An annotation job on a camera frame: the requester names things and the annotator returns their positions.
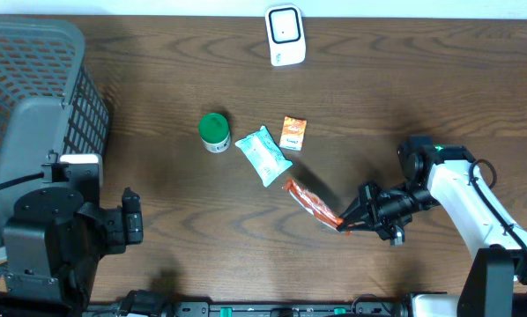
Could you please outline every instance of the teal wrapper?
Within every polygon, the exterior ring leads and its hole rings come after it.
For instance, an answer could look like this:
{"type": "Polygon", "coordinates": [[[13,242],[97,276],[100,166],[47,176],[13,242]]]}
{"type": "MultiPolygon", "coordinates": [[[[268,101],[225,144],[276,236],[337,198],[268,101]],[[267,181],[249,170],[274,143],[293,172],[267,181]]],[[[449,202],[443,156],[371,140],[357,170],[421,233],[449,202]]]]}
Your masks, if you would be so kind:
{"type": "Polygon", "coordinates": [[[235,145],[252,163],[265,187],[270,186],[278,176],[293,165],[290,160],[285,159],[265,126],[236,141],[235,145]]]}

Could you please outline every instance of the white backdrop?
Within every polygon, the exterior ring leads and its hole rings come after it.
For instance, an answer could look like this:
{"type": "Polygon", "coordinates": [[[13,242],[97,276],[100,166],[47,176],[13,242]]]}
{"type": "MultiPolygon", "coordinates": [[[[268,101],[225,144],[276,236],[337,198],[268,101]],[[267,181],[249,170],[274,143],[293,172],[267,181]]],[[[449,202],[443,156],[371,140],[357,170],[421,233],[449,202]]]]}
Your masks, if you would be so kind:
{"type": "MultiPolygon", "coordinates": [[[[306,17],[522,18],[527,0],[293,0],[306,17]]],[[[0,13],[262,17],[273,0],[0,0],[0,13]]]]}

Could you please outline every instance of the wood grain surface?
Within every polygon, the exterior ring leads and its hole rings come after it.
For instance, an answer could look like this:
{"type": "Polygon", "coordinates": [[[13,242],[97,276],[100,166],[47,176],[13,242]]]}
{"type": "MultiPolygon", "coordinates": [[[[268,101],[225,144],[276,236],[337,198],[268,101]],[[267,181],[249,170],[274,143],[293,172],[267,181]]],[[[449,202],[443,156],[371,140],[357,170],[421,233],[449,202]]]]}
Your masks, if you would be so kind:
{"type": "Polygon", "coordinates": [[[338,213],[367,180],[403,181],[411,134],[489,159],[494,193],[527,228],[527,21],[305,19],[307,59],[270,64],[263,18],[62,17],[114,108],[102,206],[142,197],[145,241],[100,262],[93,300],[150,289],[215,301],[350,300],[361,293],[459,293],[471,257],[442,208],[389,247],[339,234],[281,189],[288,174],[338,213]],[[235,147],[204,149],[199,119],[221,112],[236,141],[285,115],[308,120],[301,152],[264,188],[235,147]]]}

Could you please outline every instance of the orange packet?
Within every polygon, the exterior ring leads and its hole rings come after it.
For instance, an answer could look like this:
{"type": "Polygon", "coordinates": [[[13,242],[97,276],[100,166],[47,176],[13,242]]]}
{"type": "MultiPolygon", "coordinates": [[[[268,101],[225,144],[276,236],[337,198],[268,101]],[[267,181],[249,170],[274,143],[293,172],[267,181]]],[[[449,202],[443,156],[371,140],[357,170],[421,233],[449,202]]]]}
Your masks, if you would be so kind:
{"type": "Polygon", "coordinates": [[[300,151],[302,148],[302,141],[305,138],[306,128],[306,120],[299,120],[286,116],[283,121],[283,131],[281,132],[279,147],[300,151]]]}
{"type": "Polygon", "coordinates": [[[287,183],[283,189],[289,192],[306,211],[330,228],[336,230],[344,221],[341,217],[337,217],[322,199],[297,184],[292,178],[287,178],[287,183]]]}

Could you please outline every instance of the white container with green lid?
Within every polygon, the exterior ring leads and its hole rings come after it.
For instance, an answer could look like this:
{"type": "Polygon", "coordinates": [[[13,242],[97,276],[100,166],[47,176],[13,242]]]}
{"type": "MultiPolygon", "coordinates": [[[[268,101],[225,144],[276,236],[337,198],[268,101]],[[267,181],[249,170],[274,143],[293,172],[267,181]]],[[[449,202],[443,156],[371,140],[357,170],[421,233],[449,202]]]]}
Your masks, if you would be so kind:
{"type": "Polygon", "coordinates": [[[230,129],[222,114],[206,114],[199,122],[199,134],[209,152],[221,153],[230,146],[230,129]]]}

